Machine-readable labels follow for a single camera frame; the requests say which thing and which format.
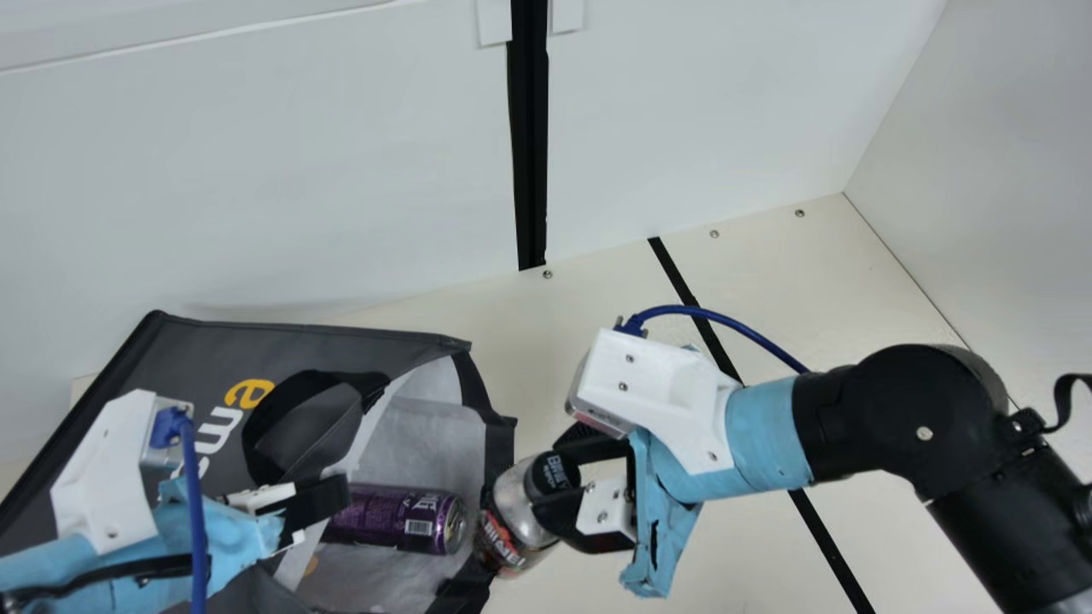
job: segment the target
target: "white wall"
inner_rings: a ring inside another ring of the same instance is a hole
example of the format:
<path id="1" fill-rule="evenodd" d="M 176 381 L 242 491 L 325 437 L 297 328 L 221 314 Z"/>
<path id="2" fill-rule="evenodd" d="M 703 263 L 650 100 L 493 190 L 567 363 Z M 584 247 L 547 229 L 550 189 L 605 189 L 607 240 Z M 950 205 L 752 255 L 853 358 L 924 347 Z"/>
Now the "white wall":
<path id="1" fill-rule="evenodd" d="M 1017 403 L 1092 371 L 1092 2 L 951 0 L 846 194 Z M 1092 479 L 1092 403 L 1052 437 Z"/>
<path id="2" fill-rule="evenodd" d="M 0 0 L 0 69 L 418 0 Z"/>
<path id="3" fill-rule="evenodd" d="M 0 72 L 0 462 L 150 309 L 313 319 L 514 270 L 513 226 L 474 0 Z"/>
<path id="4" fill-rule="evenodd" d="M 553 260 L 842 191 L 945 0 L 587 0 L 548 39 Z"/>

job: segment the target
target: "energy drink can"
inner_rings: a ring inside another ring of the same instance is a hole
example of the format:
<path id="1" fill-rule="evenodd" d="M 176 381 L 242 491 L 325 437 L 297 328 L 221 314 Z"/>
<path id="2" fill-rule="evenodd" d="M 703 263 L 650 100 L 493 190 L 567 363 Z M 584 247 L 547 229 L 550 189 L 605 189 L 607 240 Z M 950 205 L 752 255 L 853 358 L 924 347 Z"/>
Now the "energy drink can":
<path id="1" fill-rule="evenodd" d="M 349 484 L 352 504 L 335 513 L 323 542 L 370 544 L 436 556 L 454 554 L 466 533 L 466 506 L 435 491 Z"/>

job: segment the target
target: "black tote bag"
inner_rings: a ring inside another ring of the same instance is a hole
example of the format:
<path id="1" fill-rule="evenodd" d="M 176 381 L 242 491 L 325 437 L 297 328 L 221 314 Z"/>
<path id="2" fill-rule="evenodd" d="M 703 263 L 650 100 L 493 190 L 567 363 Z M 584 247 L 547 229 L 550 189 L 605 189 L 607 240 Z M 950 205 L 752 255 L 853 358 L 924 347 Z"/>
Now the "black tote bag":
<path id="1" fill-rule="evenodd" d="M 454 492 L 473 515 L 482 486 L 512 464 L 515 421 L 491 409 L 466 342 L 153 311 L 0 504 L 0 555 L 57 536 L 50 486 L 103 405 L 134 389 L 194 404 L 202 489 L 211 496 L 256 486 L 252 474 L 308 482 L 345 473 Z M 150 501 L 163 477 L 146 477 Z M 474 614 L 488 599 L 492 577 L 471 556 L 472 540 L 434 557 L 319 545 L 321 529 L 237 577 L 210 611 Z"/>

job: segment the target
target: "black stripe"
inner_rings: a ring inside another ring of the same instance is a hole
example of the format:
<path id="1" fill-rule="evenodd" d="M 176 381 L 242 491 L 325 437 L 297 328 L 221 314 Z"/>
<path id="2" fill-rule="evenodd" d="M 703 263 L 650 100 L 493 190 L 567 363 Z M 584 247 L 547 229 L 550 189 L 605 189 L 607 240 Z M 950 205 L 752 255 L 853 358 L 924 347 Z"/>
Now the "black stripe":
<path id="1" fill-rule="evenodd" d="M 675 287 L 675 294 L 679 295 L 679 300 L 684 305 L 700 307 L 700 305 L 698 305 L 698 299 L 690 292 L 690 287 L 686 285 L 686 280 L 682 279 L 682 273 L 679 272 L 678 267 L 675 265 L 675 261 L 672 260 L 672 255 L 667 253 L 667 248 L 664 247 L 664 241 L 662 241 L 660 237 L 652 237 L 649 239 L 649 245 L 652 246 L 652 251 L 656 255 L 656 259 L 660 260 L 660 265 L 663 267 L 664 272 L 667 273 L 667 279 L 670 280 L 672 286 Z M 728 358 L 728 353 L 725 352 L 724 346 L 721 345 L 721 340 L 719 340 L 716 338 L 716 333 L 713 332 L 713 324 L 703 318 L 690 319 L 693 320 L 693 326 L 698 327 L 698 334 L 700 334 L 701 340 L 705 342 L 705 347 L 709 347 L 709 353 L 713 355 L 713 362 L 716 363 L 716 366 L 732 379 L 743 381 L 739 378 L 739 371 L 736 370 L 736 366 L 732 364 L 732 358 Z"/>
<path id="2" fill-rule="evenodd" d="M 675 287 L 675 293 L 679 295 L 679 300 L 684 305 L 690 305 L 693 307 L 700 307 L 698 304 L 698 298 L 690 292 L 690 287 L 687 286 L 686 280 L 682 279 L 682 273 L 679 272 L 678 267 L 675 265 L 675 261 L 672 260 L 672 255 L 667 252 L 667 248 L 664 246 L 664 241 L 660 237 L 652 237 L 649 239 L 649 245 L 652 246 L 652 251 L 656 255 L 656 259 L 660 260 L 660 265 L 663 267 L 664 273 L 667 274 L 667 279 L 670 280 L 672 286 Z M 724 351 L 724 346 L 721 345 L 721 340 L 716 338 L 713 333 L 713 327 L 708 320 L 701 318 L 693 318 L 693 323 L 698 327 L 698 332 L 701 333 L 701 340 L 705 342 L 705 346 L 709 347 L 710 354 L 713 355 L 713 361 L 716 366 L 720 367 L 722 371 L 728 377 L 743 381 L 739 377 L 739 373 L 736 370 L 735 365 L 728 358 L 728 353 Z M 850 569 L 848 564 L 842 558 L 842 553 L 838 550 L 838 544 L 834 543 L 834 539 L 830 535 L 830 531 L 822 523 L 822 519 L 819 518 L 819 512 L 816 511 L 815 506 L 811 505 L 811 499 L 808 498 L 807 493 L 804 491 L 790 491 L 790 498 L 793 499 L 793 505 L 796 506 L 796 511 L 799 512 L 800 518 L 807 526 L 808 530 L 811 531 L 811 538 L 815 539 L 816 544 L 819 546 L 820 552 L 822 552 L 823 557 L 827 559 L 827 564 L 830 565 L 830 570 L 834 572 L 834 577 L 838 578 L 838 582 L 842 585 L 842 590 L 845 591 L 845 597 L 848 598 L 850 603 L 853 604 L 854 610 L 859 614 L 875 614 L 873 610 L 873 604 L 868 602 L 868 597 L 865 595 L 865 591 L 860 588 L 857 582 L 857 578 L 853 575 L 853 570 Z"/>
<path id="3" fill-rule="evenodd" d="M 520 270 L 546 263 L 547 0 L 512 0 L 508 120 Z"/>

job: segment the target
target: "bag handle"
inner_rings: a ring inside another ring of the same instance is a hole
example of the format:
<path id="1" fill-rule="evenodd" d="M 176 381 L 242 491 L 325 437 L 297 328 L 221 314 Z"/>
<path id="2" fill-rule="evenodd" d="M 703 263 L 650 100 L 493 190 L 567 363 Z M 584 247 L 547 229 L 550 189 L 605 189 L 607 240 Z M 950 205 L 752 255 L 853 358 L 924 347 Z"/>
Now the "bag handle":
<path id="1" fill-rule="evenodd" d="M 1043 429 L 1043 433 L 1054 433 L 1069 422 L 1073 413 L 1072 389 L 1078 381 L 1092 390 L 1092 375 L 1090 374 L 1066 374 L 1054 383 L 1054 404 L 1058 409 L 1058 423 Z"/>
<path id="2" fill-rule="evenodd" d="M 383 395 L 391 378 L 371 371 L 348 374 L 308 369 L 299 371 L 278 383 L 258 403 L 242 425 L 242 456 L 247 471 L 254 484 L 276 484 L 285 476 L 285 470 L 258 450 L 258 444 L 293 410 L 309 399 L 340 385 L 351 386 L 360 394 L 361 414 Z"/>

